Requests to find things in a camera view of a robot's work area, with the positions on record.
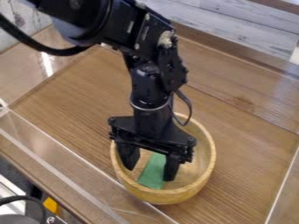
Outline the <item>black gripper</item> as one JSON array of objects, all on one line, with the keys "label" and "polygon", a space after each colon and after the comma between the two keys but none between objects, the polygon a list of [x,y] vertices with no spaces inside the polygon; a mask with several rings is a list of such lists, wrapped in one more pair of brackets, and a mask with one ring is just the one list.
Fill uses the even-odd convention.
[{"label": "black gripper", "polygon": [[173,121],[173,113],[136,111],[133,116],[112,116],[109,138],[116,143],[124,167],[132,171],[140,149],[165,155],[163,180],[173,181],[180,163],[192,161],[196,138]]}]

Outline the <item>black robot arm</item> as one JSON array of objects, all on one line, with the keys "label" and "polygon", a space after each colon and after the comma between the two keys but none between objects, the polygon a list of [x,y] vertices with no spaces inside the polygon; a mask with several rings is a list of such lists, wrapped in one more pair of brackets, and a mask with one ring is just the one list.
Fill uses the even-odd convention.
[{"label": "black robot arm", "polygon": [[187,83],[171,21],[136,0],[25,0],[50,16],[76,46],[106,44],[120,51],[130,74],[130,116],[108,118],[109,136],[124,167],[132,170],[145,149],[165,155],[163,179],[175,179],[192,161],[196,139],[181,129],[173,97]]}]

